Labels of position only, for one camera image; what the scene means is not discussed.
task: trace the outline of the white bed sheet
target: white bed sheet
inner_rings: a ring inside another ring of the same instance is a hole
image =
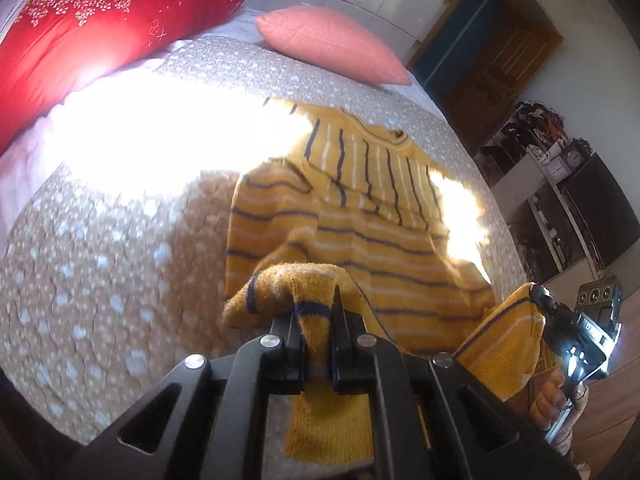
[[[53,107],[49,114],[39,118],[31,128],[16,139],[9,149],[0,156],[0,253],[4,254],[6,250],[6,240],[15,219],[34,193],[65,160],[70,143],[79,142],[82,137],[78,133],[90,136],[94,132],[91,124],[82,122],[82,119],[86,117],[83,112],[86,111],[91,99],[95,99],[96,95],[99,95],[101,107],[104,110],[118,110],[123,97],[121,92],[114,90],[135,86],[144,88],[141,83],[147,78],[153,78],[153,70],[162,65],[172,52],[197,38],[226,36],[266,47],[255,25],[255,18],[260,14],[262,12],[242,7],[229,22],[206,30],[192,38],[175,41],[146,59],[134,62],[98,79],[87,88],[69,95],[62,103]],[[417,83],[413,75],[411,78],[413,81],[411,86],[383,85],[383,88],[403,95],[424,110],[445,120],[441,111]],[[166,88],[164,91],[172,92],[171,89]],[[179,103],[177,87],[175,92],[175,102]],[[165,103],[172,100],[171,95],[164,95],[162,98]],[[138,112],[149,114],[159,111],[140,108]],[[209,124],[213,124],[215,116],[212,115],[208,119]],[[118,127],[127,128],[127,124],[119,123]],[[140,122],[131,121],[128,127],[131,128],[130,134],[135,136],[135,128],[140,127]]]

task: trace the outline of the bed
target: bed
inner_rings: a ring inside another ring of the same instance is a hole
[[[404,129],[476,198],[498,299],[526,281],[489,189],[414,78],[374,88],[281,56],[258,14],[242,7],[74,92],[0,157],[0,367],[83,444],[185,355],[224,355],[255,334],[218,323],[232,194],[249,148],[259,161],[268,144],[234,129],[230,108],[247,96]],[[265,478],[340,472],[284,459],[286,411],[272,401]]]

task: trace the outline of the pink pillow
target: pink pillow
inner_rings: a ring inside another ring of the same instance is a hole
[[[396,55],[376,36],[339,12],[302,5],[256,18],[278,52],[365,83],[410,85]]]

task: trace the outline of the finger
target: finger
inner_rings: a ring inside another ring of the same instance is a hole
[[[562,393],[562,390],[555,386],[555,384],[547,381],[542,385],[541,393],[550,404],[557,408],[562,409],[566,406],[566,397],[564,393]]]
[[[554,370],[551,372],[551,375],[549,376],[549,380],[555,384],[555,386],[557,386],[558,388],[561,388],[562,385],[564,384],[564,372],[562,371],[561,367],[556,367],[554,368]]]
[[[560,418],[560,409],[549,402],[544,395],[538,395],[536,398],[536,406],[546,420],[555,422]]]
[[[539,430],[548,430],[551,428],[551,421],[540,413],[538,405],[535,402],[529,410],[529,420],[533,422],[533,425]]]

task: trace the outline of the wooden door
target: wooden door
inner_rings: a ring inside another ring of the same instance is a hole
[[[447,120],[471,155],[502,125],[561,41],[554,30],[506,14],[472,69],[444,97]]]

